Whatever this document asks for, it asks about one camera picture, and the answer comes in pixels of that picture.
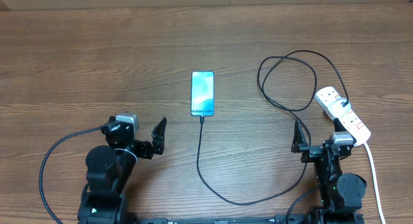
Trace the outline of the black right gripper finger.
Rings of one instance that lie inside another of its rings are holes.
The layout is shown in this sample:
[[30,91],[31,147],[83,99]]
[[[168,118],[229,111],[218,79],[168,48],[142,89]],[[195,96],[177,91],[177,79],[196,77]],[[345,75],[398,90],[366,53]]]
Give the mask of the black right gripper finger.
[[294,123],[294,137],[292,140],[292,146],[293,147],[306,147],[307,146],[307,141],[305,139],[305,135],[303,133],[301,125],[299,124],[299,121],[295,121]]
[[342,124],[342,122],[340,122],[338,118],[335,118],[333,120],[333,124],[336,132],[347,132],[347,129],[344,127],[344,125]]

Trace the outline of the white power strip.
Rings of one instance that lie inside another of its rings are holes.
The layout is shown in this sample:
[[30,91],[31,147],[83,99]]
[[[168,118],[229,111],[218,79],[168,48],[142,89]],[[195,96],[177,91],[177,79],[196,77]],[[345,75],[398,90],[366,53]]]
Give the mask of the white power strip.
[[[316,101],[326,114],[327,105],[339,98],[344,97],[340,96],[334,87],[322,88],[315,94]],[[355,147],[366,143],[370,138],[371,131],[366,127],[366,125],[362,122],[362,120],[360,120],[360,118],[352,109],[350,109],[347,114],[338,119],[340,120],[340,122],[342,122],[347,131],[350,132],[351,135],[356,139],[356,142],[354,143]]]

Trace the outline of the blue Galaxy smartphone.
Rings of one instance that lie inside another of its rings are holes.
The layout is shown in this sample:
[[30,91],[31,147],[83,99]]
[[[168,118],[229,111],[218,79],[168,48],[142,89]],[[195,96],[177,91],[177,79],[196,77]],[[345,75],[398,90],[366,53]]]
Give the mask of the blue Galaxy smartphone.
[[192,116],[214,115],[213,71],[192,72],[190,113]]

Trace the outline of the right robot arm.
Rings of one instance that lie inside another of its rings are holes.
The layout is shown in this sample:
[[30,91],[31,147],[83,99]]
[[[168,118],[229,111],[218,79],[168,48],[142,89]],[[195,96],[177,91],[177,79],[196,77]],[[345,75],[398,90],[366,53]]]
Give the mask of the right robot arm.
[[291,220],[294,206],[315,191],[320,191],[320,207],[311,208],[300,214],[295,223],[363,223],[363,216],[357,211],[362,208],[367,182],[357,174],[342,173],[340,161],[351,155],[356,142],[338,119],[334,120],[335,131],[321,145],[310,146],[301,125],[296,121],[292,142],[293,153],[301,154],[301,162],[313,163],[317,187],[309,190],[290,206],[285,222]]

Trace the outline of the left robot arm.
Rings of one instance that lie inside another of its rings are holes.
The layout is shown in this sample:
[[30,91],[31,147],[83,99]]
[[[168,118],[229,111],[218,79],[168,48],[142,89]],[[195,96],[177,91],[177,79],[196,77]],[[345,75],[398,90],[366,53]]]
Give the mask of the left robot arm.
[[94,147],[86,156],[88,183],[81,195],[79,223],[139,223],[137,214],[128,211],[123,189],[139,158],[152,159],[164,152],[166,124],[163,117],[151,133],[152,141],[136,139],[139,125],[134,114],[111,116],[99,128],[107,144]]

